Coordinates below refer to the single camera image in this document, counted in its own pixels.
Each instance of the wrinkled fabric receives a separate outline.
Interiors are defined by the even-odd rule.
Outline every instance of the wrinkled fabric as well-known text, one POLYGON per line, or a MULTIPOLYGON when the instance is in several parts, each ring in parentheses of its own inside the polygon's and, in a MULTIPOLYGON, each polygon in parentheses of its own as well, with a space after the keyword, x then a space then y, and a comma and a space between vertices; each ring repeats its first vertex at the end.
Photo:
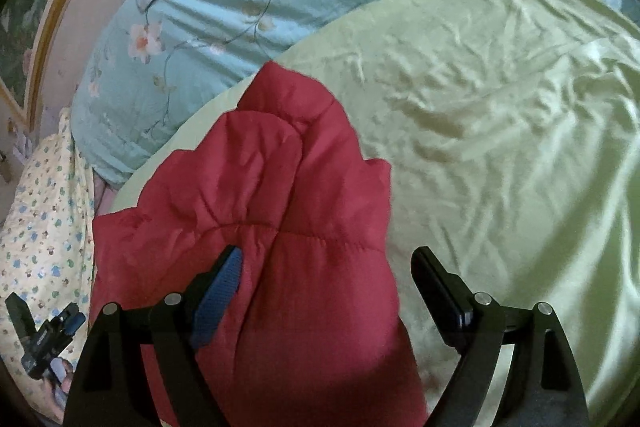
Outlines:
MULTIPOLYGON (((196 356, 231 425, 421 426, 385 256, 389 213, 389 165, 363 160, 342 106, 267 63, 196 150, 164 161, 136 207, 95 219, 92 319, 108 301, 130 309, 183 291, 237 245, 238 293, 196 356)), ((175 426, 152 349, 144 356, 175 426)))
MULTIPOLYGON (((382 0, 278 63, 343 105, 365 157, 392 165, 386 257, 428 406, 460 357, 408 269, 428 245, 473 291, 549 302, 574 352, 592 427, 640 381, 640 30, 601 0, 382 0)), ((201 109, 120 190, 194 149, 248 78, 201 109)), ((476 427, 490 427, 513 349, 476 427)))

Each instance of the wall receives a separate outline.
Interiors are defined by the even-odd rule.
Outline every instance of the wall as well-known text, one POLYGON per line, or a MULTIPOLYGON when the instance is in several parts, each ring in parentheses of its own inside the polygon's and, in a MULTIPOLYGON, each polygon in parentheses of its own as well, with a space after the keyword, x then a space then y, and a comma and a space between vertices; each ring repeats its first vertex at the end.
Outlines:
POLYGON ((124 0, 69 0, 42 78, 46 107, 68 105, 102 29, 124 0))
POLYGON ((22 165, 12 153, 14 139, 7 130, 6 122, 10 116, 9 108, 4 104, 4 101, 0 100, 0 150, 8 158, 13 177, 10 183, 6 183, 0 178, 0 221, 4 221, 11 204, 14 202, 15 187, 20 180, 20 174, 22 174, 22 165))

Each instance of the red puffer jacket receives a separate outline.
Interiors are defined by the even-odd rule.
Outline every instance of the red puffer jacket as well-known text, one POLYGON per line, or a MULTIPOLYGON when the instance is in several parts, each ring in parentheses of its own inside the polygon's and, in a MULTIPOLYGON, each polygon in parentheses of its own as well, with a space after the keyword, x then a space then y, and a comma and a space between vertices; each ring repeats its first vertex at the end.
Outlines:
MULTIPOLYGON (((92 317, 109 301, 130 309, 183 291, 238 245, 238 293, 197 354, 233 427, 421 427, 385 258, 389 191, 389 165, 362 159, 340 103, 267 63, 196 150, 165 160, 137 207, 95 219, 92 317)), ((160 416, 177 426, 152 347, 144 355, 160 416)))

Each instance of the black plastic bracket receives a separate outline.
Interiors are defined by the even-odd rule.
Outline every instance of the black plastic bracket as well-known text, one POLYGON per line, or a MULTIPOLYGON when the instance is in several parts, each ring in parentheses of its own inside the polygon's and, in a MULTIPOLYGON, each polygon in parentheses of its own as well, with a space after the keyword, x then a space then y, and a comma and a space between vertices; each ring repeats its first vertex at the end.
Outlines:
POLYGON ((71 343, 76 331, 85 322, 84 314, 80 313, 78 305, 67 305, 56 317, 44 321, 36 330, 33 316, 25 301, 11 293, 4 303, 24 348, 20 363, 27 376, 33 380, 45 377, 54 383, 60 383, 55 373, 50 370, 50 364, 71 343))
POLYGON ((123 311, 105 305, 90 330, 76 368, 64 427, 158 427, 141 345, 152 344, 172 408, 182 427, 228 427, 195 360, 193 316, 207 289, 233 257, 226 247, 211 270, 184 293, 171 293, 149 308, 123 311))
POLYGON ((505 344, 515 346, 493 426, 588 427, 580 374, 549 304, 524 310, 474 294, 428 247, 414 251, 412 275, 443 340, 461 355, 426 427, 474 425, 505 344))

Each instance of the light green bedsheet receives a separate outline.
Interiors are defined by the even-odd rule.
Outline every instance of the light green bedsheet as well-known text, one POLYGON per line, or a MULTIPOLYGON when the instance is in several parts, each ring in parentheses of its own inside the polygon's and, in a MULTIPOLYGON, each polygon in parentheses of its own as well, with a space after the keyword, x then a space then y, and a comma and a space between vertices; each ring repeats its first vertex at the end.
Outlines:
MULTIPOLYGON (((390 161, 388 258, 430 408, 458 357, 409 259, 429 245, 472 291, 550 302, 594 425, 640 367, 640 32, 600 0, 381 0, 278 62, 342 102, 365 156, 390 161)), ((209 102, 120 190, 133 206, 167 155, 196 147, 250 78, 209 102)), ((478 425, 510 363, 503 348, 478 425)))

